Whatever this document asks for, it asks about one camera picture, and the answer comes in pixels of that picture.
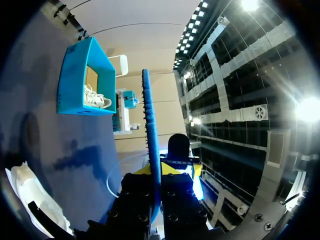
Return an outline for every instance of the white shoe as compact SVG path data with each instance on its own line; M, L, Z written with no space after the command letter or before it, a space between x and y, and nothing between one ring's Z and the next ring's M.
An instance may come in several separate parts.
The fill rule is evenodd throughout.
M111 99L105 98L103 94L98 94L95 91L93 91L92 87L89 84L88 86L90 88L88 88L87 85L84 85L84 105L100 109L105 109L111 106Z

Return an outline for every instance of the blue flexible rod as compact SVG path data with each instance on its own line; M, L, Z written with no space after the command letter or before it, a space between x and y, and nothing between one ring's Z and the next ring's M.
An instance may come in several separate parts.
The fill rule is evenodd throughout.
M146 136L149 151L150 170L154 185L154 208L152 212L152 222L156 219L161 204L161 164L159 156L159 141L156 124L156 115L152 101L149 70L142 70L142 87L144 99L144 111L146 120Z

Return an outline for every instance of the bolt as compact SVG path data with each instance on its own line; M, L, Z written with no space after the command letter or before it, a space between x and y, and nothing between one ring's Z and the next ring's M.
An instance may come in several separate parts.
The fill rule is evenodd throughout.
M169 219L171 222L176 222L176 221L178 221L178 216L175 215L175 214L170 214L170 215L168 216L168 219Z
M166 194L170 197L173 197L174 195L176 195L174 191L168 191Z
M207 213L206 213L205 211L203 211L203 210L200 210L200 211L198 212L198 215L199 215L200 217L202 217L202 218L206 218L206 217L207 217Z
M264 216L261 213L254 215L254 220L256 222L261 222L264 219Z
M116 211L110 210L110 211L108 211L107 215L108 215L109 217L111 217L111 218L115 218L115 217L118 216L118 213L117 213Z
M139 219L140 222L146 222L146 221L148 221L149 218L144 214L140 214L138 216L138 219Z
M130 192L128 192L128 191L126 191L126 190L123 190L121 193L122 193L123 195L129 195Z
M142 192L142 195L145 196L145 197L148 197L148 196L149 196L149 193L148 193L147 191L143 191L143 192Z
M272 226L272 224L270 222L267 222L264 225L264 230L266 230L266 231L270 231L272 228L273 228L273 226Z
M194 191L192 191L191 189L189 189L189 190L186 191L186 193L189 194L189 195L193 195L193 194L194 194Z

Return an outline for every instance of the bright light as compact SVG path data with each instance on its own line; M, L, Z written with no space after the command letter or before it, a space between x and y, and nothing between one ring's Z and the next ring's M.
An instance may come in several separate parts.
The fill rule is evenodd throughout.
M258 9L258 0L242 0L242 7L247 12L252 12Z
M306 122L316 122L320 120L320 100L314 97L307 98L298 103L296 117Z
M201 124L201 120L199 118L194 118L193 119L194 124L200 125Z
M159 150L159 154L167 154L168 149Z

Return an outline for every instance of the blue box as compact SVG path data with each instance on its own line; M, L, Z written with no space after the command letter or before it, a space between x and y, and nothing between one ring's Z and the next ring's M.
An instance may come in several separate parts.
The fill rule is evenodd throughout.
M124 107L127 109L135 109L135 101L136 98L134 91L124 91L123 92L124 97Z
M98 75L97 93L111 99L111 106L102 109L84 105L87 66ZM116 113L116 70L95 37L66 50L59 78L57 113L94 116Z

